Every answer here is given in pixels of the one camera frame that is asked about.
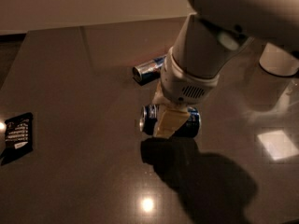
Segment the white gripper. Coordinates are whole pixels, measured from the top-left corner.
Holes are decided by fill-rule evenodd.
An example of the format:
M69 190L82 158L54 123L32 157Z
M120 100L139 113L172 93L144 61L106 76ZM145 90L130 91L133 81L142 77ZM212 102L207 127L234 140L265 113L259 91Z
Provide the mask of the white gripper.
M154 136L170 138L189 118L186 107L169 107L175 104L195 105L204 101L208 94L217 86L219 76L204 79L187 74L173 58L170 49L161 69L161 82L157 83L152 103L160 105Z

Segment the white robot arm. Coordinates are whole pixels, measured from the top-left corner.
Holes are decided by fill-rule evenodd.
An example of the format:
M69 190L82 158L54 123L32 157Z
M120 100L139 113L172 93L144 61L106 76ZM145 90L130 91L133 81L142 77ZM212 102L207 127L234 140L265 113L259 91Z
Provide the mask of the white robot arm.
M266 72L298 72L299 0L188 0L193 13L167 52L152 102L159 106L153 135L171 137L217 86L220 71L253 39L265 43Z

